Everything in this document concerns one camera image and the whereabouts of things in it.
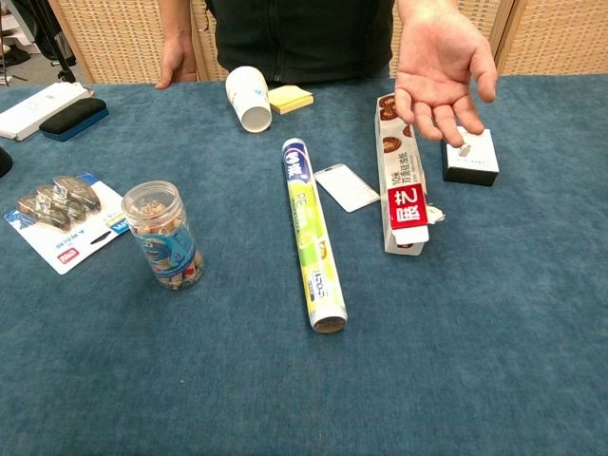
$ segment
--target person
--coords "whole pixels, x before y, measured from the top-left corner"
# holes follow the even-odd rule
[[[158,0],[164,35],[158,89],[197,80],[189,1]],[[457,120],[473,134],[484,131],[471,77],[481,100],[491,103],[498,76],[489,43],[456,0],[207,0],[207,7],[217,19],[223,67],[250,65],[270,81],[298,84],[386,68],[394,1],[403,24],[397,113],[427,139],[459,147]]]

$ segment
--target jar of cookies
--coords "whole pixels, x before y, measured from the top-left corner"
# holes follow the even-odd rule
[[[133,187],[124,195],[123,212],[163,287],[183,290],[200,280],[202,254],[175,185],[152,180]]]

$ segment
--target red logo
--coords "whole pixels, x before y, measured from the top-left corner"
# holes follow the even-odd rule
[[[393,230],[428,223],[422,184],[414,183],[389,189],[390,227]]]
[[[73,247],[71,249],[67,249],[65,252],[57,256],[59,260],[66,264],[69,263],[72,259],[78,256],[78,251]]]

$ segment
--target printed label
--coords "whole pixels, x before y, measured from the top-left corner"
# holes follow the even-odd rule
[[[301,181],[308,183],[311,181],[311,170],[308,169],[305,154],[306,152],[298,143],[291,144],[289,149],[285,151],[283,164],[287,182]]]
[[[170,277],[183,272],[194,260],[196,242],[184,225],[170,235],[135,236],[158,277]]]
[[[390,227],[393,230],[426,225],[427,205],[422,184],[390,188],[389,213]]]
[[[124,218],[122,218],[116,222],[109,222],[108,226],[109,226],[110,230],[112,230],[117,235],[121,235],[122,233],[124,233],[126,230],[129,229],[129,225],[126,223],[126,220]]]
[[[65,252],[63,252],[62,254],[60,254],[59,256],[57,256],[57,258],[63,264],[67,264],[67,263],[69,263],[72,259],[74,259],[77,256],[78,256],[78,251],[72,247],[71,249],[67,249]]]
[[[322,299],[330,295],[329,284],[321,271],[313,271],[308,281],[311,301]]]

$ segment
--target white id card holder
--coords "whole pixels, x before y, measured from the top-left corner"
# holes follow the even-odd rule
[[[346,212],[380,200],[378,194],[344,163],[317,171],[314,179]]]

